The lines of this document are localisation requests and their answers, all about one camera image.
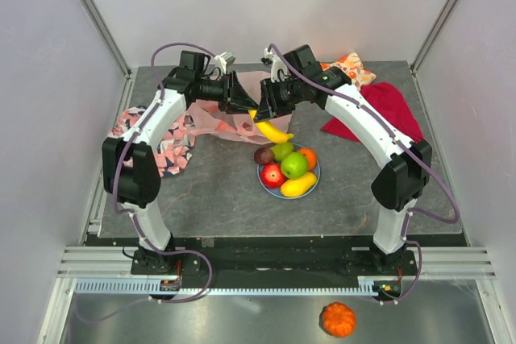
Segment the yellow fake banana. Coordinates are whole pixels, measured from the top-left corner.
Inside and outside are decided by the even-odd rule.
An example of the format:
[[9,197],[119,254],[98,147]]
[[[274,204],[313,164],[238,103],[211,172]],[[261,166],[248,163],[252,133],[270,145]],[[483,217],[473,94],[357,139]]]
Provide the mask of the yellow fake banana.
[[[257,115],[257,110],[249,110],[249,115],[251,119],[254,121]],[[255,122],[257,129],[262,133],[262,135],[268,139],[271,143],[281,144],[287,143],[291,139],[293,139],[294,134],[287,133],[284,131],[280,131],[277,127],[275,127],[270,121],[263,122]]]

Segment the pink translucent plastic bag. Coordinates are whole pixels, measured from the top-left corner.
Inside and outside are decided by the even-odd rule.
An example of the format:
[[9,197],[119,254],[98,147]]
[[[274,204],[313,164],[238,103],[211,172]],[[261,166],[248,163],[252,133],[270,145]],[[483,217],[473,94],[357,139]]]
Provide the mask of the pink translucent plastic bag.
[[[238,79],[244,90],[258,102],[260,100],[260,81],[268,78],[265,71],[239,72]],[[280,131],[289,132],[292,114],[276,118],[270,122]],[[197,100],[177,120],[182,120],[181,128],[188,135],[213,135],[220,139],[265,145],[270,143],[257,129],[251,116],[246,114],[228,114],[218,110],[216,102]]]

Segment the green fake pear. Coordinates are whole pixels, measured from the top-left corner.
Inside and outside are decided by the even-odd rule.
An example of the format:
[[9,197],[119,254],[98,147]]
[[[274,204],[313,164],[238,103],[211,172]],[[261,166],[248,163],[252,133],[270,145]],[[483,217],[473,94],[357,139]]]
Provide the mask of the green fake pear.
[[295,146],[290,142],[278,143],[274,146],[271,146],[270,151],[273,153],[273,159],[280,163],[283,161],[290,153],[295,151]]

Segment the dark purple fake fruit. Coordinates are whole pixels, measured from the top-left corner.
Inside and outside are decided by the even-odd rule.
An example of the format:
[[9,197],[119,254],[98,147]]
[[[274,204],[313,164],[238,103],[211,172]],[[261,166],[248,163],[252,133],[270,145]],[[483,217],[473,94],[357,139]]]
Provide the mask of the dark purple fake fruit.
[[254,153],[254,161],[258,165],[266,165],[274,161],[274,153],[269,147],[260,147]]

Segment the green fake apple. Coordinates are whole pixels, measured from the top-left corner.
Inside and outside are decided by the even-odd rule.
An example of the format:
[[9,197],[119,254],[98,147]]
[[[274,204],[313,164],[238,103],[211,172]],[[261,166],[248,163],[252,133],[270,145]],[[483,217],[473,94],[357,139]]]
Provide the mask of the green fake apple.
[[290,153],[281,161],[281,172],[287,179],[302,177],[308,171],[308,167],[306,157],[297,151]]

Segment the red fake apple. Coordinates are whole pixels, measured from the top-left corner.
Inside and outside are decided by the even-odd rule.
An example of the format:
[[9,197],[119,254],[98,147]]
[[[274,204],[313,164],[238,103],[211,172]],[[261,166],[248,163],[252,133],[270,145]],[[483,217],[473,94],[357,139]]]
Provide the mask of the red fake apple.
[[286,182],[286,177],[281,171],[280,164],[270,163],[263,166],[260,181],[268,189],[278,189]]

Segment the orange fake orange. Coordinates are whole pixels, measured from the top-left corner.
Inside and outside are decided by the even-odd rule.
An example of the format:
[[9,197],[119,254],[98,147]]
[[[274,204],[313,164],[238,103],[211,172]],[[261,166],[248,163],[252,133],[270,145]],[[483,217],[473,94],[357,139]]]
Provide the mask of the orange fake orange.
[[308,163],[309,171],[313,170],[316,167],[318,163],[318,158],[316,152],[313,149],[307,147],[299,148],[298,153],[305,156]]

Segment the yellow fake mango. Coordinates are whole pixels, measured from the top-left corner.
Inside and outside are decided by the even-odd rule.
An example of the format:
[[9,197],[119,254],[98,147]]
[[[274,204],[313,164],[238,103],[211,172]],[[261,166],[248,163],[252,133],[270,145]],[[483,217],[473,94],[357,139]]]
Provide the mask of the yellow fake mango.
[[281,187],[280,193],[284,197],[300,197],[310,191],[318,181],[312,172],[306,172],[302,177],[287,180]]

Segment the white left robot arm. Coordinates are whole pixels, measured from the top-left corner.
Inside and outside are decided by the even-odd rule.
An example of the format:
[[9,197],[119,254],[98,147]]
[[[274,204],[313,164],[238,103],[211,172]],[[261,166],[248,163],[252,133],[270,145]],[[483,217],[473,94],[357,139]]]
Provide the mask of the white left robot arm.
[[156,95],[135,125],[102,145],[104,189],[113,197],[115,213],[131,219],[140,246],[151,253],[149,265],[160,274],[174,270],[177,255],[156,201],[161,178],[154,152],[171,125],[197,100],[217,102],[228,114],[257,107],[230,68],[234,61],[230,52],[215,56],[188,45],[178,66],[157,79]]

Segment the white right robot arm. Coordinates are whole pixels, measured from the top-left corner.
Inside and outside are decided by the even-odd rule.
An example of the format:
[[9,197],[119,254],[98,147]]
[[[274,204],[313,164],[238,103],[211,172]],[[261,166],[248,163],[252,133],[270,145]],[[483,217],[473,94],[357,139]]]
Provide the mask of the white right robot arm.
[[270,45],[262,61],[270,75],[261,81],[260,103],[250,113],[257,127],[291,114],[302,102],[315,103],[344,124],[376,161],[380,172],[371,190],[380,213],[372,240],[378,249],[368,261],[376,273],[390,273],[398,265],[396,251],[406,244],[410,208],[428,182],[431,146],[396,129],[341,67],[321,64],[308,45],[286,54]]

